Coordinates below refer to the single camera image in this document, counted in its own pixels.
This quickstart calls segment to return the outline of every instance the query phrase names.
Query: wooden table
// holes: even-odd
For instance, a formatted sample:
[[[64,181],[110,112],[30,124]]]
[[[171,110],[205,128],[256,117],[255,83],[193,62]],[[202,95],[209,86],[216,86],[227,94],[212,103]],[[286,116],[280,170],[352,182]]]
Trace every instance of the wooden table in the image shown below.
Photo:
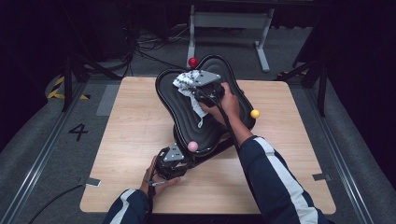
[[[107,212],[126,189],[138,189],[161,148],[174,144],[171,116],[155,91],[153,77],[126,77],[120,84],[91,177],[99,188],[86,188],[80,208]],[[288,85],[275,81],[238,80],[253,107],[261,111],[253,132],[277,149],[317,208],[335,212],[332,195],[321,174]],[[234,147],[190,169],[176,186],[154,200],[153,213],[259,214]]]

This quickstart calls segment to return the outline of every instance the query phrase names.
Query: striped sleeve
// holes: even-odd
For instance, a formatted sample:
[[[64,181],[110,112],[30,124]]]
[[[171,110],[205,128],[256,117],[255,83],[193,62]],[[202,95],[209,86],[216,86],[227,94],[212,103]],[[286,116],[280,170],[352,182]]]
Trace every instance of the striped sleeve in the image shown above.
[[[240,160],[266,223],[328,223],[280,154],[263,138],[246,140]]]
[[[127,189],[111,205],[103,224],[140,224],[149,209],[149,200],[141,190]]]

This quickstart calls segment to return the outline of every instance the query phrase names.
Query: human hand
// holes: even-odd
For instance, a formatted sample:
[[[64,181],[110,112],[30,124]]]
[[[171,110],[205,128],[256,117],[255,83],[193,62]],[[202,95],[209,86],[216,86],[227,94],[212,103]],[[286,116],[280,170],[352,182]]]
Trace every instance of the human hand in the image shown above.
[[[152,158],[150,167],[146,170],[145,176],[143,177],[142,185],[140,186],[140,190],[145,192],[146,195],[148,195],[148,196],[149,196],[149,183],[148,183],[148,180],[150,178],[152,170],[155,169],[154,163],[155,163],[156,160],[157,160],[157,156],[154,156]],[[180,181],[180,177],[176,177],[176,178],[173,178],[173,179],[170,179],[170,180],[164,180],[158,174],[156,174],[156,172],[154,171],[154,177],[152,177],[152,180],[155,183],[159,183],[159,182],[165,181],[165,183],[154,187],[155,188],[155,192],[156,192],[154,197],[158,197],[166,188],[174,186],[178,181]]]
[[[221,86],[224,88],[224,96],[220,102],[221,107],[227,114],[228,119],[239,119],[238,98],[233,95],[230,89],[230,85],[227,82],[222,82]],[[206,113],[212,114],[218,122],[225,125],[224,118],[216,106],[208,107],[207,105],[202,103],[200,103],[200,106]]]

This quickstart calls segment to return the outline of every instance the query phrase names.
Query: number 4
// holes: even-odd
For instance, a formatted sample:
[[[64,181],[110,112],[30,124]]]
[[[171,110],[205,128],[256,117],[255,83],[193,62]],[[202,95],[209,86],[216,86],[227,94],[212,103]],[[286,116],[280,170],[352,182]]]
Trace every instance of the number 4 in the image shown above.
[[[88,131],[84,131],[85,124],[80,123],[76,128],[69,131],[69,133],[78,133],[77,141],[81,138],[81,135],[87,133]]]

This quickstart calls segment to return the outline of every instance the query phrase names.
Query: yellow ball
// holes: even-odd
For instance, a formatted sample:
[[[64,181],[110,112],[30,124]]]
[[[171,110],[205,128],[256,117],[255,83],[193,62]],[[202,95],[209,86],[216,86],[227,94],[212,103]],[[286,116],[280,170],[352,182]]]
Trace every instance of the yellow ball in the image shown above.
[[[250,112],[250,116],[254,119],[257,119],[260,116],[260,111],[257,109],[254,109]]]

